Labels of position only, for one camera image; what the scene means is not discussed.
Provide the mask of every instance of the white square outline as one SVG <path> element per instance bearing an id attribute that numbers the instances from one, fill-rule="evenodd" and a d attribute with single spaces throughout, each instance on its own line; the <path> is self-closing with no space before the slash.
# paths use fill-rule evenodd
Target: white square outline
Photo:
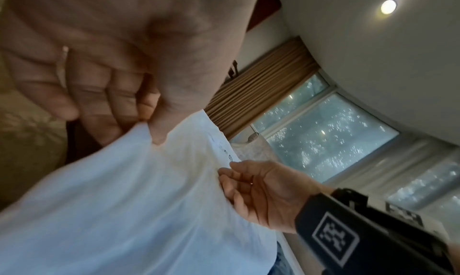
<path id="1" fill-rule="evenodd" d="M 316 237 L 316 234 L 318 233 L 318 231 L 320 230 L 320 227 L 322 226 L 323 222 L 326 220 L 326 218 L 331 218 L 333 221 L 335 221 L 338 225 L 340 225 L 342 228 L 344 228 L 345 230 L 347 230 L 351 235 L 353 235 L 355 238 L 353 239 L 353 242 L 351 243 L 351 245 L 348 247 L 348 250 L 346 250 L 344 256 L 342 257 L 341 260 L 339 260 L 339 258 L 337 258 L 337 256 L 332 253 L 328 247 L 326 247 L 323 242 L 318 239 Z M 333 216 L 329 211 L 327 211 L 324 216 L 322 217 L 320 223 L 318 224 L 318 226 L 316 227 L 315 231 L 313 232 L 313 234 L 311 235 L 311 237 L 326 251 L 326 253 L 329 254 L 329 256 L 331 256 L 334 261 L 339 264 L 340 267 L 344 267 L 346 262 L 348 261 L 348 259 L 350 258 L 351 254 L 353 253 L 353 251 L 356 249 L 356 246 L 359 244 L 359 236 L 356 232 L 354 232 L 353 230 L 351 230 L 349 227 L 347 227 L 343 222 L 339 221 L 335 216 Z"/>

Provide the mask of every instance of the ceiling light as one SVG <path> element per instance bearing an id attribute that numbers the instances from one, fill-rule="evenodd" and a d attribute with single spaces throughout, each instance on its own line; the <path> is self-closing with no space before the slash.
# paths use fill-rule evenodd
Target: ceiling light
<path id="1" fill-rule="evenodd" d="M 380 7 L 380 10 L 382 11 L 383 14 L 390 14 L 395 9 L 396 9 L 396 2 L 394 0 L 387 0 Z"/>

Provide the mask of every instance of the sheer curtain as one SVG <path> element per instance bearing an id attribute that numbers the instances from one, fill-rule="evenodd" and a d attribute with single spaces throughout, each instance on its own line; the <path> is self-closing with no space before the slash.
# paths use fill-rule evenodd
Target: sheer curtain
<path id="1" fill-rule="evenodd" d="M 328 184 L 379 196 L 443 222 L 460 242 L 460 148 L 400 135 Z"/>

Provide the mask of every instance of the wrist-mounted device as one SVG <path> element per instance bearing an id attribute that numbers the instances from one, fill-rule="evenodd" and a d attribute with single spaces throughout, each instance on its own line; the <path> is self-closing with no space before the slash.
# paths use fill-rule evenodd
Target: wrist-mounted device
<path id="1" fill-rule="evenodd" d="M 440 222 L 350 189 L 311 196 L 296 229 L 326 274 L 454 274 Z"/>

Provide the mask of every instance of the white wall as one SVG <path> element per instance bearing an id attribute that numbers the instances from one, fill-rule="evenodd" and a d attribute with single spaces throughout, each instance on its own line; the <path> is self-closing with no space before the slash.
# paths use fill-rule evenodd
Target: white wall
<path id="1" fill-rule="evenodd" d="M 281 0 L 323 70 L 397 123 L 460 145 L 460 0 Z"/>
<path id="2" fill-rule="evenodd" d="M 248 31 L 236 59 L 243 70 L 258 58 L 292 37 L 283 18 L 282 9 Z"/>

